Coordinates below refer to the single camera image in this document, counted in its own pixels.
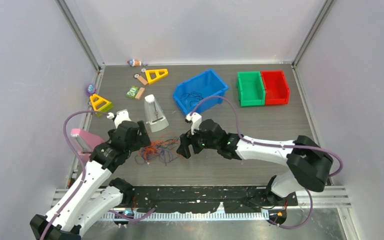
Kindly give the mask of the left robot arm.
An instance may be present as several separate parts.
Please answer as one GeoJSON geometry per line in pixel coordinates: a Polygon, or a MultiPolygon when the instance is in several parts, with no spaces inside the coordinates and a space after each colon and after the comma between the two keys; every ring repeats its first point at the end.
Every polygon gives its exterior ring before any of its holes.
{"type": "Polygon", "coordinates": [[[99,196],[92,196],[131,153],[151,144],[145,123],[124,120],[108,135],[109,140],[94,148],[84,171],[60,201],[45,215],[36,214],[31,219],[35,239],[80,240],[109,210],[133,202],[133,186],[119,177],[111,180],[99,196]]]}

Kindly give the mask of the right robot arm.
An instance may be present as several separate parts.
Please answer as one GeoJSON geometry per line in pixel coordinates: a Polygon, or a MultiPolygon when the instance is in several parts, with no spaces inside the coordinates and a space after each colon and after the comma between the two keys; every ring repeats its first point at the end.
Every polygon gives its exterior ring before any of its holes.
{"type": "Polygon", "coordinates": [[[279,205],[301,189],[323,192],[333,165],[330,154],[307,136],[287,141],[256,139],[226,132],[212,119],[198,127],[193,125],[179,139],[176,152],[186,159],[209,149],[229,160],[260,160],[286,166],[287,172],[273,176],[266,185],[265,198],[271,205],[279,205]]]}

